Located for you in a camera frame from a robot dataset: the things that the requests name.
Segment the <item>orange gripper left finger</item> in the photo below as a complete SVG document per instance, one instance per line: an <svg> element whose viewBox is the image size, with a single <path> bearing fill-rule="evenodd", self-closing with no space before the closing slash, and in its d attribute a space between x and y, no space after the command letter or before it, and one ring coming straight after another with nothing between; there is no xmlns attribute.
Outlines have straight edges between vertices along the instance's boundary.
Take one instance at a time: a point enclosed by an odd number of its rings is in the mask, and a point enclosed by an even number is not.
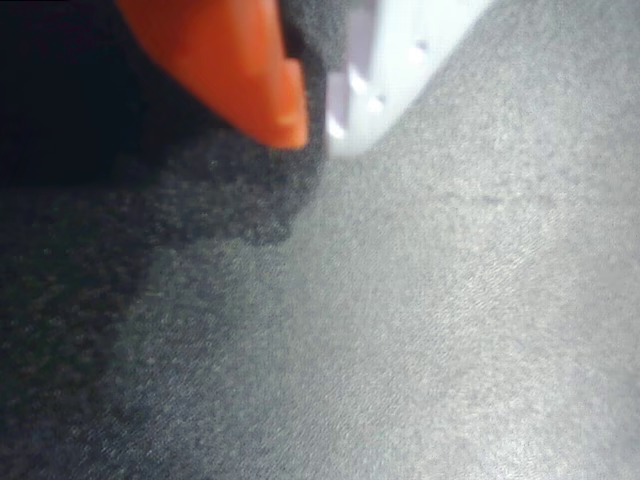
<svg viewBox="0 0 640 480"><path fill-rule="evenodd" d="M120 0L141 49L204 106L277 149L309 140L303 67L273 0Z"/></svg>

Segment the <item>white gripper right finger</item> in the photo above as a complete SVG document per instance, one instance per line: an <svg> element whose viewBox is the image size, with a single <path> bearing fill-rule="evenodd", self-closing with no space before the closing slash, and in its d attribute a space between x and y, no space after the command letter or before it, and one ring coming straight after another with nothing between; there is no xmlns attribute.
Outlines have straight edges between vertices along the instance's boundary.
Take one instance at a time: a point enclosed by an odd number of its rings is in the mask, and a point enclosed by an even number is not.
<svg viewBox="0 0 640 480"><path fill-rule="evenodd" d="M380 141L491 5L392 0L351 7L342 69L327 75L329 156L356 157Z"/></svg>

